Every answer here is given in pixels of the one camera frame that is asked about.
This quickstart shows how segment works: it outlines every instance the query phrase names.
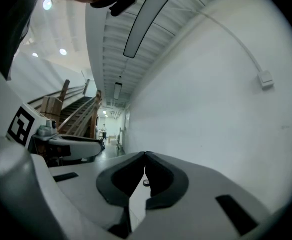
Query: ceiling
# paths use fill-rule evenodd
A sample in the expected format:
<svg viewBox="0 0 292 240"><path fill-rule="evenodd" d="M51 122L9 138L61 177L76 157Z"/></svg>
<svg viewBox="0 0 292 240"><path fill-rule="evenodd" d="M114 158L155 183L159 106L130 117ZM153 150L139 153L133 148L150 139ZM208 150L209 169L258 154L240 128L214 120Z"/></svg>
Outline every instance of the ceiling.
<svg viewBox="0 0 292 240"><path fill-rule="evenodd" d="M71 0L52 0L52 8L44 10L43 1L38 0L19 52L37 53L41 59L94 78L102 91L102 109L117 117L156 58L195 16L186 10L198 11L212 0L169 0L148 29L135 58L125 57L123 52L145 0L138 0L117 17L112 17L108 8L94 9ZM61 48L67 55L59 53ZM113 99L115 82L123 84L118 100Z"/></svg>
<svg viewBox="0 0 292 240"><path fill-rule="evenodd" d="M103 105L124 108L147 70L180 29L212 0L169 0L148 29L135 58L123 55L124 48L145 0L138 0L117 17L110 10L86 6L87 47L97 89ZM122 83L118 100L113 99L115 82Z"/></svg>

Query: rectangular light fixture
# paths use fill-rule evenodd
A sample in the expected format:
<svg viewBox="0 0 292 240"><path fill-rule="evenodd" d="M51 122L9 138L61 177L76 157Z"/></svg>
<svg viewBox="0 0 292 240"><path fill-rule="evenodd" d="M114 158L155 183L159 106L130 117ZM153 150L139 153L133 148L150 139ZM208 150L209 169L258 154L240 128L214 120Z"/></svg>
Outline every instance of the rectangular light fixture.
<svg viewBox="0 0 292 240"><path fill-rule="evenodd" d="M168 0L145 0L131 28L124 55L134 58L148 28Z"/></svg>
<svg viewBox="0 0 292 240"><path fill-rule="evenodd" d="M115 91L114 91L114 99L117 100L119 98L119 94L122 88L122 83L115 83Z"/></svg>

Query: black logo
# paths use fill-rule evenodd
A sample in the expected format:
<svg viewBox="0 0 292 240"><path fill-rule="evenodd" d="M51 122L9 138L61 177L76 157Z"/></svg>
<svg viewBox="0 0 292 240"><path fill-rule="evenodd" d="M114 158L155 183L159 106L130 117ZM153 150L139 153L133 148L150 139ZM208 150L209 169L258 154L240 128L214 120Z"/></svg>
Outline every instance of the black logo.
<svg viewBox="0 0 292 240"><path fill-rule="evenodd" d="M26 145L34 118L20 107L8 128L9 135L18 143Z"/></svg>

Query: black rectangular cutout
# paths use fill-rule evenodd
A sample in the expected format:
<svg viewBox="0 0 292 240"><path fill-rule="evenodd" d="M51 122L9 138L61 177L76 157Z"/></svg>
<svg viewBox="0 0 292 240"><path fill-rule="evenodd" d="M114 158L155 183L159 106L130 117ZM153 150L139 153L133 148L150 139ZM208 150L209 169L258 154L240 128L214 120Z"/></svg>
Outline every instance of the black rectangular cutout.
<svg viewBox="0 0 292 240"><path fill-rule="evenodd" d="M218 196L216 200L240 235L243 236L258 225L230 195Z"/></svg>
<svg viewBox="0 0 292 240"><path fill-rule="evenodd" d="M53 178L56 182L61 182L61 181L65 181L71 178L75 178L75 177L78 177L78 174L75 172L70 172L70 173L54 176Z"/></svg>

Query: electrical box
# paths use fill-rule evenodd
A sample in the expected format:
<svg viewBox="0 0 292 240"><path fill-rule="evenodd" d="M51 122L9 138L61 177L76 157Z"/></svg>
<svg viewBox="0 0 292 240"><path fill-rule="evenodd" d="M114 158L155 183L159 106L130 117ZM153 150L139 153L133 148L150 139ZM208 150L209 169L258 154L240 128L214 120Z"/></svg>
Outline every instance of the electrical box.
<svg viewBox="0 0 292 240"><path fill-rule="evenodd" d="M258 73L258 78L261 84L261 88L263 90L265 89L269 89L272 86L274 86L275 82L272 78L272 75L270 74L270 72L268 70L265 71L261 71Z"/></svg>

